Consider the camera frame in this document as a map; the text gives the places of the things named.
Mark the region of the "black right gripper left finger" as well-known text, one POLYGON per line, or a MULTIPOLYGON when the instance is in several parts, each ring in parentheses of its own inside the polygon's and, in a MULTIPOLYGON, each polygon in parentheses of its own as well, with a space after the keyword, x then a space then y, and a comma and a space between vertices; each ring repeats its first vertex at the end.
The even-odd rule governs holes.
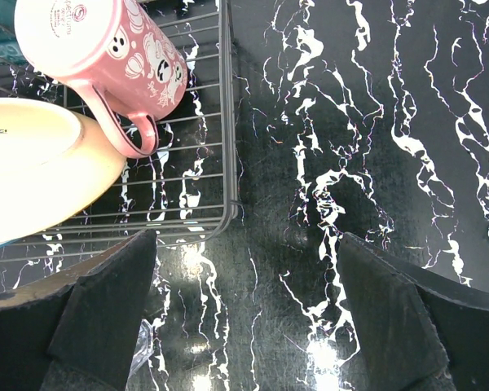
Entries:
POLYGON ((156 262, 140 231, 0 293, 0 390, 123 390, 156 262))

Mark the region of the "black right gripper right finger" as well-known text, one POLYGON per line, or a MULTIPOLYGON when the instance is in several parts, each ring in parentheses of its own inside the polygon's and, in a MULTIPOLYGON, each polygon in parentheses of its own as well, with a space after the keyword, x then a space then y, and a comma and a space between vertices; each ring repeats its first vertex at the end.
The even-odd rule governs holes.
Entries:
POLYGON ((489 390, 489 293, 351 233, 337 268, 372 390, 489 390))

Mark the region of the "clear drinking glass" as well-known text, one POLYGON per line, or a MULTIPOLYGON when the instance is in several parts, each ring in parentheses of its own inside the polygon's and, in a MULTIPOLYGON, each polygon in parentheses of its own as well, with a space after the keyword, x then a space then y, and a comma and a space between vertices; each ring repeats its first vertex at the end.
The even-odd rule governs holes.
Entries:
POLYGON ((139 368, 153 355, 152 325, 143 319, 139 326, 139 334, 134 348, 134 355, 130 366, 129 377, 134 375, 139 368))

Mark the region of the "orange floral plate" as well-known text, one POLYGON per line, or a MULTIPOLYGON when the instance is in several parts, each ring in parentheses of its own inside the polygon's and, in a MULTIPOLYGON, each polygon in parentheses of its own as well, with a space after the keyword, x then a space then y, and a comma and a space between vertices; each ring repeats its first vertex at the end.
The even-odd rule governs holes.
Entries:
POLYGON ((89 117, 43 101, 0 98, 0 246, 81 212, 125 164, 89 117))

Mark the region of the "pink mug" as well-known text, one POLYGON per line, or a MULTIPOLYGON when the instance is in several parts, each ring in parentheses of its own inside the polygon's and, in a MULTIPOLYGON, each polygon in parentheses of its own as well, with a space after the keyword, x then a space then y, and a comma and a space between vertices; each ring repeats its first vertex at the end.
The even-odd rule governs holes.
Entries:
POLYGON ((121 154, 155 152, 187 65, 136 1, 18 1, 14 28, 24 57, 74 90, 121 154))

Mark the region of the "teal scalloped plate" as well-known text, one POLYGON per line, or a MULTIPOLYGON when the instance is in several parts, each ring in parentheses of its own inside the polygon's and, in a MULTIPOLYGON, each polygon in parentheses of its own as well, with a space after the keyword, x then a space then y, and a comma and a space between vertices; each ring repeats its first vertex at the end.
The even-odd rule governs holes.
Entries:
POLYGON ((0 0, 0 64, 24 65, 23 56, 14 29, 16 1, 0 0))

